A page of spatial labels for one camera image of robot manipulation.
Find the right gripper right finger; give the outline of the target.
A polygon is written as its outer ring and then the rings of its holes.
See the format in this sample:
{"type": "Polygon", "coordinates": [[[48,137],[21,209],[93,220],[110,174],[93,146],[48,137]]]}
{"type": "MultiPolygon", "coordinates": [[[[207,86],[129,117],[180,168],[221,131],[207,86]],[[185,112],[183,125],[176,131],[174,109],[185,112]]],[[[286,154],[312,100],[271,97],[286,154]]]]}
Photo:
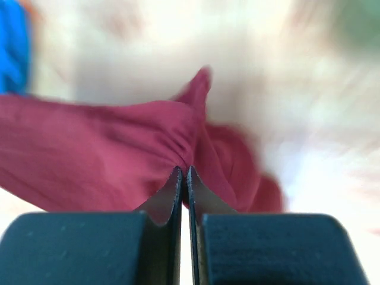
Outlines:
{"type": "Polygon", "coordinates": [[[345,228],[325,214],[239,214],[187,175],[194,284],[367,284],[345,228]]]}

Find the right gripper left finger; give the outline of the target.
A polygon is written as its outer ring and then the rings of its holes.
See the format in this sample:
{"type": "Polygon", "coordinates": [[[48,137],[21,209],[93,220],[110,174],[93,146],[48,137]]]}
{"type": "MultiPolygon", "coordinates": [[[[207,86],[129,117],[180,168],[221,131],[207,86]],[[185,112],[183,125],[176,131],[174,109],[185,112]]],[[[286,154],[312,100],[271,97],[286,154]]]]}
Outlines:
{"type": "Polygon", "coordinates": [[[1,283],[178,284],[182,173],[130,212],[29,213],[1,239],[1,283]]]}

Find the dark red t shirt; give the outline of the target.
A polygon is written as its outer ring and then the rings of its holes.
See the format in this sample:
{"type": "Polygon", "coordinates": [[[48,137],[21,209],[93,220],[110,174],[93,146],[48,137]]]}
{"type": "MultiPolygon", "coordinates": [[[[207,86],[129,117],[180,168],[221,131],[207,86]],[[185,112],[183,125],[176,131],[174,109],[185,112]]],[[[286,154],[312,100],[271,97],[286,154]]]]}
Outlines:
{"type": "Polygon", "coordinates": [[[46,211],[134,210],[194,167],[239,212],[281,212],[277,182],[238,129],[206,119],[202,68],[172,100],[130,106],[1,98],[1,187],[46,211]]]}

